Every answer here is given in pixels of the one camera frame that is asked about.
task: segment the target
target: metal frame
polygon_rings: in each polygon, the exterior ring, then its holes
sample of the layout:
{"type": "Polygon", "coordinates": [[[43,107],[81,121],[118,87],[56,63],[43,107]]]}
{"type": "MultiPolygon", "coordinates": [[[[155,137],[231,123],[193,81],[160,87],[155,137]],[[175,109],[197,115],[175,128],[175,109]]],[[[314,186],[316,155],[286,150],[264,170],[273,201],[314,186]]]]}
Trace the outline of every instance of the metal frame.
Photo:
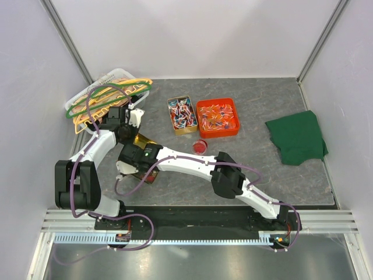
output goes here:
{"type": "Polygon", "coordinates": [[[322,49],[322,47],[324,46],[325,42],[329,38],[329,36],[330,36],[330,34],[331,34],[334,26],[336,25],[336,23],[337,23],[340,15],[342,14],[342,12],[344,11],[344,9],[346,8],[348,2],[349,2],[349,0],[339,0],[337,6],[335,7],[332,15],[329,18],[326,26],[322,30],[322,33],[321,33],[318,41],[316,42],[313,50],[311,51],[311,54],[307,58],[306,63],[304,64],[304,66],[303,66],[300,74],[297,77],[298,84],[302,83],[302,81],[304,80],[305,76],[307,75],[309,69],[314,64],[314,62],[315,62],[318,54],[320,53],[320,50],[322,49]]]}
{"type": "Polygon", "coordinates": [[[88,84],[91,84],[94,82],[94,79],[92,78],[91,74],[89,73],[87,67],[85,66],[84,61],[82,60],[78,49],[75,47],[74,42],[72,41],[64,23],[62,22],[61,18],[59,17],[59,14],[57,13],[57,10],[55,6],[53,5],[51,0],[40,0],[42,5],[44,6],[45,10],[49,14],[50,19],[52,20],[54,26],[56,27],[59,35],[61,36],[62,40],[64,41],[67,49],[69,50],[72,58],[78,65],[83,77],[87,81],[88,84]]]}
{"type": "MultiPolygon", "coordinates": [[[[348,210],[299,210],[302,220],[303,230],[301,235],[332,235],[344,234],[347,247],[351,256],[351,260],[359,280],[368,280],[371,278],[370,271],[365,262],[365,255],[362,250],[360,235],[357,230],[357,225],[354,221],[351,211],[348,210]]],[[[56,238],[61,233],[76,233],[72,236],[85,235],[91,237],[87,239],[85,244],[97,244],[97,238],[102,236],[111,236],[113,233],[124,233],[123,230],[106,231],[94,230],[95,220],[87,215],[83,215],[79,219],[75,219],[70,210],[48,210],[44,218],[44,223],[41,228],[40,237],[37,243],[37,248],[31,263],[30,271],[27,280],[43,279],[46,273],[47,264],[51,255],[51,248],[56,238]]],[[[276,235],[285,232],[260,232],[260,240],[267,238],[269,235],[276,235]]],[[[135,240],[134,244],[143,243],[144,240],[135,240]]],[[[255,242],[249,240],[234,240],[234,241],[217,241],[209,242],[199,241],[178,241],[178,245],[195,244],[195,245],[255,245],[255,242]]],[[[152,245],[175,244],[172,240],[157,240],[152,245]]]]}

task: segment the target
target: white plastic basket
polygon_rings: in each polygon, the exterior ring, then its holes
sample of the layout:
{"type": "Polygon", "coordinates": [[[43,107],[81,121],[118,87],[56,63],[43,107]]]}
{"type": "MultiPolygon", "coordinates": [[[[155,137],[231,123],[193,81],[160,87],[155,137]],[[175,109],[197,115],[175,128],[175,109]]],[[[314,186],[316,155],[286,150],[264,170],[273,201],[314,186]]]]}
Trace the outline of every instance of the white plastic basket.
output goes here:
{"type": "MultiPolygon", "coordinates": [[[[134,76],[132,76],[130,73],[128,73],[127,71],[125,71],[125,70],[123,70],[121,68],[114,69],[114,70],[110,71],[108,74],[106,74],[105,76],[101,77],[100,79],[98,79],[97,81],[95,81],[94,83],[92,83],[90,86],[88,86],[85,89],[83,89],[81,92],[79,92],[73,98],[71,98],[69,101],[67,101],[66,104],[65,104],[66,111],[69,110],[69,108],[74,104],[74,102],[78,98],[80,98],[81,96],[87,94],[88,91],[91,88],[93,88],[95,86],[98,86],[98,85],[103,85],[104,83],[110,83],[110,82],[112,82],[115,79],[121,79],[121,78],[135,79],[134,76]]],[[[135,108],[140,108],[141,109],[145,105],[145,98],[147,98],[148,95],[149,95],[149,91],[140,93],[138,95],[140,97],[140,99],[138,101],[134,102],[134,104],[133,104],[133,105],[135,105],[135,108]]],[[[85,127],[84,124],[80,124],[79,126],[81,128],[85,127]]],[[[93,131],[90,130],[88,127],[86,128],[86,131],[88,133],[90,133],[90,134],[93,134],[93,131]]]]}

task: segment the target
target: black base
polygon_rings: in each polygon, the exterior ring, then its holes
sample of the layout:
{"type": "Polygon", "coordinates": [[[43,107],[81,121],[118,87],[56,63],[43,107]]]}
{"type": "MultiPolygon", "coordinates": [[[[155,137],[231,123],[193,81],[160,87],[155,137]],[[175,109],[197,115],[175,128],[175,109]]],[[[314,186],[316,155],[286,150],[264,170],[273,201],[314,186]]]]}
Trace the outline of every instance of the black base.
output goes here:
{"type": "MultiPolygon", "coordinates": [[[[154,240],[257,239],[259,231],[287,231],[297,227],[295,215],[285,223],[264,219],[249,206],[133,206],[128,211],[144,214],[154,223],[154,240]]],[[[150,224],[131,219],[132,239],[148,239],[150,224]]]]}
{"type": "MultiPolygon", "coordinates": [[[[119,200],[119,214],[118,217],[125,216],[126,208],[124,206],[123,201],[119,200]]],[[[96,230],[125,230],[127,229],[128,223],[127,219],[123,220],[108,220],[108,219],[96,219],[96,222],[94,224],[94,229],[96,230]]]]}

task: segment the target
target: small box of colorful items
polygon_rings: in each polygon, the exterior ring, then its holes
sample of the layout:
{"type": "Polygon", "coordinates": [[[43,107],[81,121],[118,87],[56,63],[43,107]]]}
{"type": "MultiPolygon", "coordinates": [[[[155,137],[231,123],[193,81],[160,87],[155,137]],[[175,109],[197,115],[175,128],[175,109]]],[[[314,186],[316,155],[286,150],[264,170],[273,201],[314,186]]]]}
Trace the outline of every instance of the small box of colorful items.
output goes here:
{"type": "Polygon", "coordinates": [[[199,133],[202,138],[233,136],[238,134],[240,122],[233,99],[201,100],[196,105],[199,133]]]}
{"type": "Polygon", "coordinates": [[[176,135],[198,130],[197,118],[189,96],[168,99],[167,103],[176,135]]]}

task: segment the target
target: gold object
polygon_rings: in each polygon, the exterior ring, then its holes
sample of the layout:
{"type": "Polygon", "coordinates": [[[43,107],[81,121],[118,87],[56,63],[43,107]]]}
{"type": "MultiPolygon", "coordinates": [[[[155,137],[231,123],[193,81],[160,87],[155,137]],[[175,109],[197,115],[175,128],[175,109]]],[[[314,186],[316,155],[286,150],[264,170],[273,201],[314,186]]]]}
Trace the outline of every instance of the gold object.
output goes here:
{"type": "MultiPolygon", "coordinates": [[[[179,97],[174,97],[174,98],[167,99],[167,106],[168,106],[168,102],[169,101],[183,99],[183,98],[188,98],[191,101],[191,104],[192,104],[192,99],[189,97],[189,95],[184,95],[184,96],[179,96],[179,97]]],[[[192,107],[194,116],[197,116],[196,113],[194,112],[193,105],[191,107],[192,107]]],[[[175,132],[176,136],[187,134],[187,133],[190,133],[190,132],[196,132],[198,130],[198,124],[197,125],[193,125],[192,127],[185,127],[185,128],[175,129],[173,118],[171,116],[170,110],[168,110],[168,114],[170,115],[170,120],[171,120],[171,123],[173,125],[173,129],[174,129],[174,132],[175,132]]]]}
{"type": "Polygon", "coordinates": [[[138,133],[136,135],[135,141],[133,142],[136,146],[145,149],[146,144],[157,144],[157,142],[154,142],[153,140],[150,140],[149,138],[145,137],[144,135],[138,133]]]}

